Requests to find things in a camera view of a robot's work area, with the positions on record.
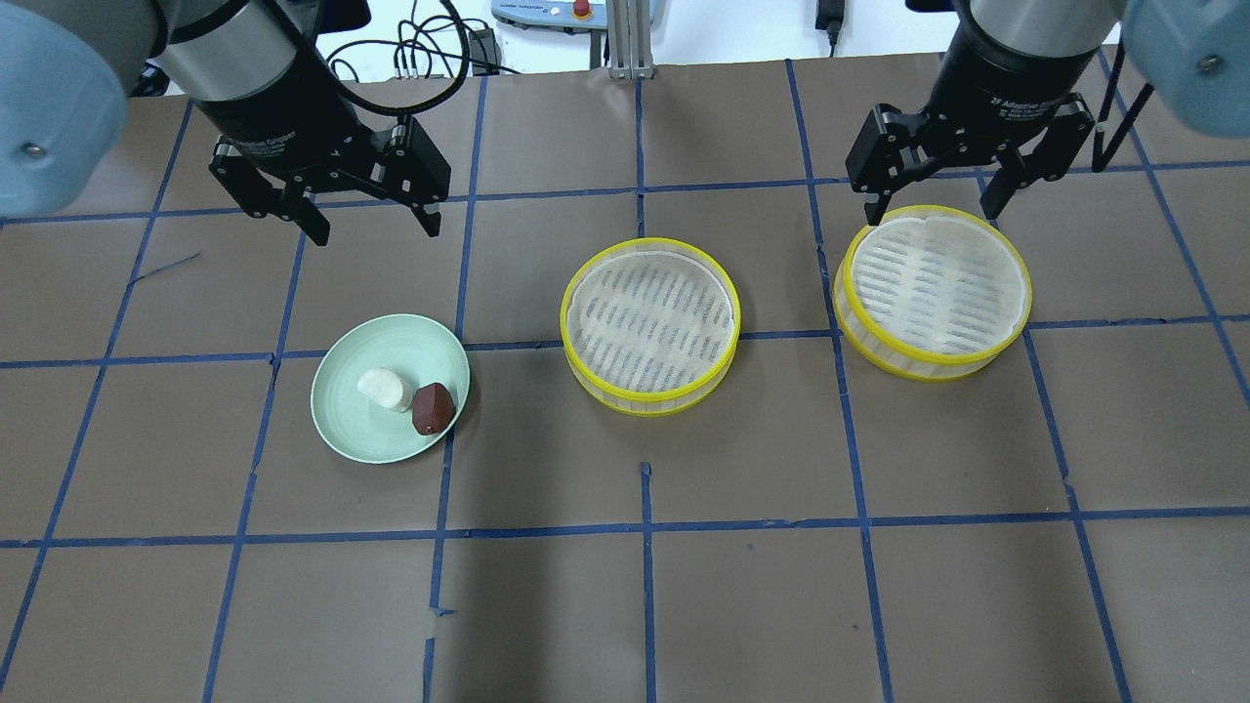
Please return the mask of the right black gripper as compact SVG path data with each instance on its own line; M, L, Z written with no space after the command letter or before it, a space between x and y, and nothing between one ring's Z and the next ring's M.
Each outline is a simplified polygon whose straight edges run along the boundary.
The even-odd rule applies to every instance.
M1095 120L1074 93L1075 58L1041 58L1000 44L952 44L924 108L875 105L845 166L862 214L878 226L894 194L956 166L998 164L980 206L998 219L1022 188L1066 175Z

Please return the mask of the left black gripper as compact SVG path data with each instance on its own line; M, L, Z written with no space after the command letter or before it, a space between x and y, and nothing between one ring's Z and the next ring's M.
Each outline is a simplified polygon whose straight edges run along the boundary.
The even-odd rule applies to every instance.
M295 59L246 98L201 100L220 134L210 175L244 214L294 223L316 246L328 245L331 226L309 191L391 196L428 236L440 236L452 173L446 158L412 115L391 135L375 133L339 85L316 60Z

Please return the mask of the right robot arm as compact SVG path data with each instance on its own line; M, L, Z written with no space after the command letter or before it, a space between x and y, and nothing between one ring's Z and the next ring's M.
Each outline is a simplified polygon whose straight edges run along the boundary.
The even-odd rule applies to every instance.
M928 103L915 114L879 103L848 154L871 226L904 186L942 169L996 165L980 198L999 216L1022 188L1068 174L1085 143L1102 173L1158 95L1192 133L1248 138L1245 1L955 1L958 28ZM1132 63L1142 89L1115 133L1105 124L1115 78L1092 113L1076 83L1112 28L1112 74Z

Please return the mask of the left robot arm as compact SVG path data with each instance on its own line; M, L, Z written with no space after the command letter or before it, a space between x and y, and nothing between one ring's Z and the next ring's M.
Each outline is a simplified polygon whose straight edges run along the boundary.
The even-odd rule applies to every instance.
M418 120L465 83L414 105L372 103L318 53L284 1L5 1L1 211L66 208L115 146L128 103L158 68L216 128L209 173L245 215L291 221L318 246L312 196L361 191L440 234L449 161Z

